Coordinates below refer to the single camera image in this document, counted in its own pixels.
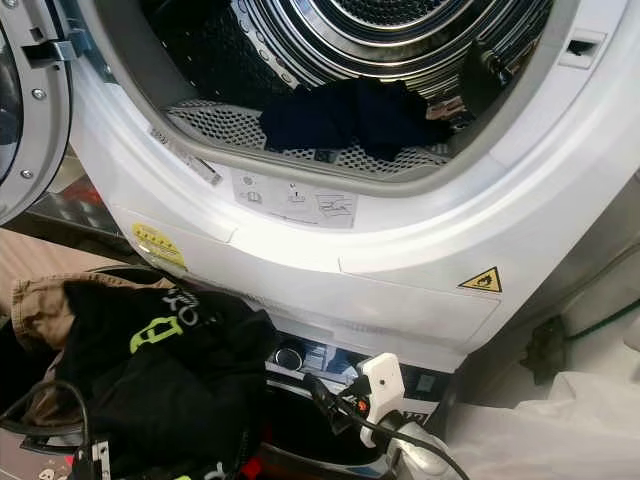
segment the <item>dark blue cloth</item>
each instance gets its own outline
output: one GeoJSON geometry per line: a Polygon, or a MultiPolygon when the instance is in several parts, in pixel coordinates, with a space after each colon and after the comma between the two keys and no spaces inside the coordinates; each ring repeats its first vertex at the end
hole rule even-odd
{"type": "Polygon", "coordinates": [[[359,140],[365,152],[392,161],[403,147],[445,142],[449,122],[427,120],[427,101],[403,82],[357,78],[307,90],[268,107],[260,117],[267,148],[341,149],[359,140]]]}

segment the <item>metal bracket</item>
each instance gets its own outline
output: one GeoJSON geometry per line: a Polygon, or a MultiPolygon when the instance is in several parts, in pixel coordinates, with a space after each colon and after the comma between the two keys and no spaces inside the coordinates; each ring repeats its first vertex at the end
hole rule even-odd
{"type": "Polygon", "coordinates": [[[66,40],[48,42],[52,47],[55,60],[68,62],[76,60],[91,48],[87,32],[80,28],[71,30],[66,40]]]}
{"type": "Polygon", "coordinates": [[[100,480],[111,480],[111,460],[109,459],[109,442],[101,441],[91,446],[91,458],[97,469],[100,480]]]}

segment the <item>instruction sticker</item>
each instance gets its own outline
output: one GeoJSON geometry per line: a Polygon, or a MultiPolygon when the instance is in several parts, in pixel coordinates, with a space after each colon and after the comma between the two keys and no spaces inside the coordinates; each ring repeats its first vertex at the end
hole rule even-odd
{"type": "Polygon", "coordinates": [[[502,293],[502,284],[500,283],[498,267],[490,268],[486,272],[482,272],[458,286],[462,288],[471,288],[473,290],[483,290],[485,292],[502,293]]]}
{"type": "Polygon", "coordinates": [[[178,265],[185,270],[187,269],[178,247],[159,230],[149,225],[135,223],[133,225],[133,235],[142,250],[178,265]]]}
{"type": "Polygon", "coordinates": [[[233,192],[242,205],[288,222],[351,228],[358,196],[281,178],[234,170],[233,192]]]}

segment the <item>warning label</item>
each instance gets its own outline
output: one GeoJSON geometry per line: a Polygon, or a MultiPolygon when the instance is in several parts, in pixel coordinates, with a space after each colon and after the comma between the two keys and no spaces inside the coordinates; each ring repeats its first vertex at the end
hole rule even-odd
{"type": "Polygon", "coordinates": [[[498,267],[490,268],[486,272],[482,272],[458,286],[474,290],[483,290],[485,292],[502,293],[502,284],[500,283],[500,275],[498,275],[498,267]]]}
{"type": "Polygon", "coordinates": [[[186,270],[182,253],[162,232],[142,223],[133,225],[133,235],[144,251],[186,270]]]}

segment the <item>hot surface warning symbol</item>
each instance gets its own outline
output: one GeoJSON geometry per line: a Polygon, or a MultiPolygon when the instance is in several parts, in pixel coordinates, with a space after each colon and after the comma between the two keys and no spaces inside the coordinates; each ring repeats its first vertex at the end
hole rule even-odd
{"type": "Polygon", "coordinates": [[[476,275],[458,286],[463,288],[473,288],[474,290],[484,290],[485,292],[502,293],[498,267],[490,268],[486,272],[482,272],[480,275],[476,275]]]}

